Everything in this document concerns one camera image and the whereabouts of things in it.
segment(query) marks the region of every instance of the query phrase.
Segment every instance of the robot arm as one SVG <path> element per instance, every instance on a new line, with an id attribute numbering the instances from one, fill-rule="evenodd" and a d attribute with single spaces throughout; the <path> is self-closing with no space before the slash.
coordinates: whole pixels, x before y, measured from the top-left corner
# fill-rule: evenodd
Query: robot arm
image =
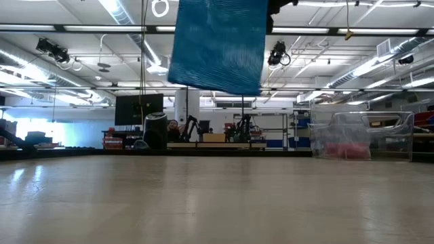
<path id="1" fill-rule="evenodd" d="M 201 134 L 203 133 L 203 131 L 202 131 L 202 129 L 200 128 L 197 119 L 194 118 L 193 116 L 189 115 L 189 117 L 188 117 L 188 119 L 187 119 L 187 121 L 186 121 L 186 123 L 185 123 L 184 131 L 182 132 L 182 135 L 181 135 L 181 140 L 182 140 L 183 142 L 190 142 L 191 134 L 192 134 L 193 129 L 194 129 L 195 127 L 196 127 L 196 129 L 197 129 L 197 134 L 201 135 Z"/>

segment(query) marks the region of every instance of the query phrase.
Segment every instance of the blue cloth banner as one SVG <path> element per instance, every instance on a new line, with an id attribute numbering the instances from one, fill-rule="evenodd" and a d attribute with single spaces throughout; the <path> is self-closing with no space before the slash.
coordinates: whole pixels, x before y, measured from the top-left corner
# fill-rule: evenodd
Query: blue cloth banner
<path id="1" fill-rule="evenodd" d="M 168 81 L 259 95 L 267 0 L 180 0 Z"/>

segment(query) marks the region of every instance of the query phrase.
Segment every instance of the person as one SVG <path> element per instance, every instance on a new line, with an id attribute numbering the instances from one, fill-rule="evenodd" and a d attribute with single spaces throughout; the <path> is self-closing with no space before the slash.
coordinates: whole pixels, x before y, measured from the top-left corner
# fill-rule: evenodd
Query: person
<path id="1" fill-rule="evenodd" d="M 181 133 L 184 131 L 184 125 L 178 127 L 178 122 L 172 119 L 167 126 L 167 142 L 180 142 Z"/>

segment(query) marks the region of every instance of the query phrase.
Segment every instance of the clear plastic enclosure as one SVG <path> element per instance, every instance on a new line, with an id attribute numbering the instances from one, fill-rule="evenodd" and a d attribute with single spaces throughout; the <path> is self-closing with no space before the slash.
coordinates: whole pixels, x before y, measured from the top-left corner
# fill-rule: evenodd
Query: clear plastic enclosure
<path id="1" fill-rule="evenodd" d="M 314 157 L 412 160 L 412 112 L 334 113 L 328 124 L 310 124 Z"/>

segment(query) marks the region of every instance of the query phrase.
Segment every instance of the television screen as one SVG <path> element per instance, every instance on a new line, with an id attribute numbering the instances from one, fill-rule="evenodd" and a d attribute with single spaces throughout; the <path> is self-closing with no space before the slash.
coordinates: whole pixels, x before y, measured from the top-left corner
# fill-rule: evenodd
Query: television screen
<path id="1" fill-rule="evenodd" d="M 141 95 L 140 99 L 141 105 L 139 96 L 116 97 L 115 125 L 141 125 L 148 114 L 163 112 L 163 94 Z"/>

